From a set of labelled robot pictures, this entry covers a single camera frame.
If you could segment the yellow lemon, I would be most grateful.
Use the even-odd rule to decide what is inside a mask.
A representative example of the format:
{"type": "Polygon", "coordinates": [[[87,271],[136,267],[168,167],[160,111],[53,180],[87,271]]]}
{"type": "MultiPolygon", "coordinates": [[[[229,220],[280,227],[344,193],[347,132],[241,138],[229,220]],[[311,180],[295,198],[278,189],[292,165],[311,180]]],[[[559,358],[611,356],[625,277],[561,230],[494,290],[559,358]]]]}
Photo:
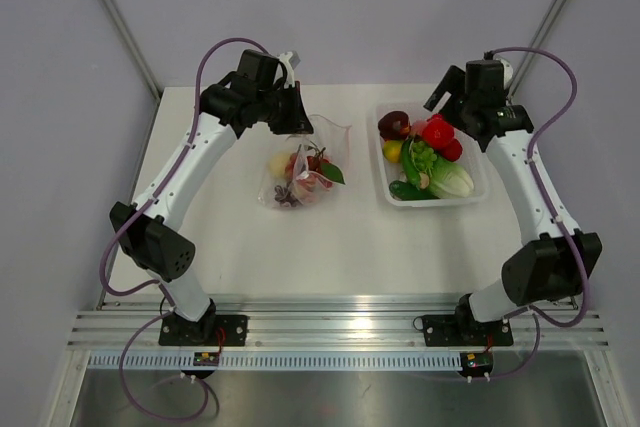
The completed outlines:
{"type": "Polygon", "coordinates": [[[267,162],[267,169],[274,179],[289,178],[296,159],[296,153],[277,152],[267,162]]]}

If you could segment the purple grape bunch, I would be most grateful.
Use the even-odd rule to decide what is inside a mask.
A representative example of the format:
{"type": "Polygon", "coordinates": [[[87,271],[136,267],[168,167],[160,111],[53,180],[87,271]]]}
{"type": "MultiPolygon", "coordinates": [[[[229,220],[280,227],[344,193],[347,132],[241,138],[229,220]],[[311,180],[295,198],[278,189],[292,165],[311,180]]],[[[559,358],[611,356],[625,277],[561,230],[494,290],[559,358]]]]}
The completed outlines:
{"type": "Polygon", "coordinates": [[[300,200],[294,195],[293,183],[277,184],[274,187],[274,201],[280,208],[297,208],[302,205],[300,200]]]}

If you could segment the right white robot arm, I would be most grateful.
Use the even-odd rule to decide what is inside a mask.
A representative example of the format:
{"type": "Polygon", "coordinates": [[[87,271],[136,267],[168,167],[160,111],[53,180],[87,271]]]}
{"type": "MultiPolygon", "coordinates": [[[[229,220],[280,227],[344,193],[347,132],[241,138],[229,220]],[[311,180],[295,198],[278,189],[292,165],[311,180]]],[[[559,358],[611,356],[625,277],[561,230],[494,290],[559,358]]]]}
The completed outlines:
{"type": "Polygon", "coordinates": [[[588,311],[590,274],[602,253],[597,233],[585,233],[562,205],[537,148],[535,129],[521,105],[508,102],[509,77],[495,53],[449,67],[425,102],[475,140],[499,174],[519,224],[522,246],[491,285],[462,296],[453,313],[421,318],[434,346],[510,346],[509,319],[538,303],[580,296],[568,328],[588,311]]]}

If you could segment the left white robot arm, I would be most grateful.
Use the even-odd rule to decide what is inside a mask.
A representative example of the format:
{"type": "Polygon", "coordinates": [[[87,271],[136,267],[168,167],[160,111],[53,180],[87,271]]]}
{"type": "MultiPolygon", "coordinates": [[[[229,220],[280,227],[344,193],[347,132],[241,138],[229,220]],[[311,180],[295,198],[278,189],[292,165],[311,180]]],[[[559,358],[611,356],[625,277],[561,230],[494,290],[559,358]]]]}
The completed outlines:
{"type": "Polygon", "coordinates": [[[149,187],[109,214],[122,252],[163,292],[162,346],[242,346],[248,320],[218,315],[191,265],[194,243],[179,230],[215,164],[257,123],[276,135],[310,134],[294,69],[296,52],[278,56],[245,50],[238,67],[207,89],[197,89],[191,127],[149,187]]]}

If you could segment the dark red apple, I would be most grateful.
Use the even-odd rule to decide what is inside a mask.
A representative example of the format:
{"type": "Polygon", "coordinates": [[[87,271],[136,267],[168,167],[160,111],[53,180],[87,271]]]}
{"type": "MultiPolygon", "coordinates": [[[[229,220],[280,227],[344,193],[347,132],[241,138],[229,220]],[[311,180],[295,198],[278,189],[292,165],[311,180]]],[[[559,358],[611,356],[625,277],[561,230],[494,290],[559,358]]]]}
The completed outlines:
{"type": "Polygon", "coordinates": [[[404,111],[391,111],[378,121],[377,128],[385,141],[404,140],[411,132],[410,118],[404,111]]]}

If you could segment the strawberry bunch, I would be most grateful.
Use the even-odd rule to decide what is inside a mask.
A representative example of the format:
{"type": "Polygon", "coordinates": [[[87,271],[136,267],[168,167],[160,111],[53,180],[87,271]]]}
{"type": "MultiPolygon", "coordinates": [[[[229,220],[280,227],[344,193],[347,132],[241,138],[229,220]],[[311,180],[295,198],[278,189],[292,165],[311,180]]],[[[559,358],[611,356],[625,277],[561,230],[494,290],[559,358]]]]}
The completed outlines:
{"type": "Polygon", "coordinates": [[[291,176],[294,195],[301,203],[311,203],[335,185],[345,185],[346,179],[341,168],[335,164],[325,148],[315,143],[300,144],[294,152],[297,159],[291,176]]]}

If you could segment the white plastic basket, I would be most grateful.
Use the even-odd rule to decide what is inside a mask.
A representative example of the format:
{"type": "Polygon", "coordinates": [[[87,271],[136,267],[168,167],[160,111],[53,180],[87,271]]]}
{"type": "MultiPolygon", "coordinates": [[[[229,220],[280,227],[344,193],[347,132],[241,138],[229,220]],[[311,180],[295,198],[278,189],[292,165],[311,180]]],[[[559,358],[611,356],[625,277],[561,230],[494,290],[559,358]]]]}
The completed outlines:
{"type": "Polygon", "coordinates": [[[403,111],[408,114],[411,123],[425,120],[429,112],[423,108],[420,101],[413,102],[382,102],[376,104],[368,114],[368,135],[374,143],[373,155],[376,158],[376,168],[380,175],[380,185],[385,200],[397,208],[431,208],[431,207],[460,207],[484,201],[489,194],[489,181],[487,178],[485,161],[475,142],[468,136],[458,133],[456,138],[460,141],[463,152],[457,164],[461,165],[469,174],[474,184],[473,192],[465,198],[454,199],[428,199],[428,200],[399,200],[389,191],[389,184],[399,180],[403,176],[400,164],[388,162],[383,153],[384,144],[379,136],[378,121],[392,111],[403,111]]]}

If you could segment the clear zip top bag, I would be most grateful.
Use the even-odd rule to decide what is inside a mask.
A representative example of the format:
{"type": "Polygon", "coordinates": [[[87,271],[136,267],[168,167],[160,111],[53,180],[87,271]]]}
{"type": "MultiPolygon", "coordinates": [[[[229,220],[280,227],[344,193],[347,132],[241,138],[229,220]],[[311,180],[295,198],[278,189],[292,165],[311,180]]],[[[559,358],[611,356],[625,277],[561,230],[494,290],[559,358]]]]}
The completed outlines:
{"type": "Polygon", "coordinates": [[[309,207],[346,184],[351,128],[318,114],[309,120],[311,134],[285,137],[267,159],[258,194],[262,205],[309,207]]]}

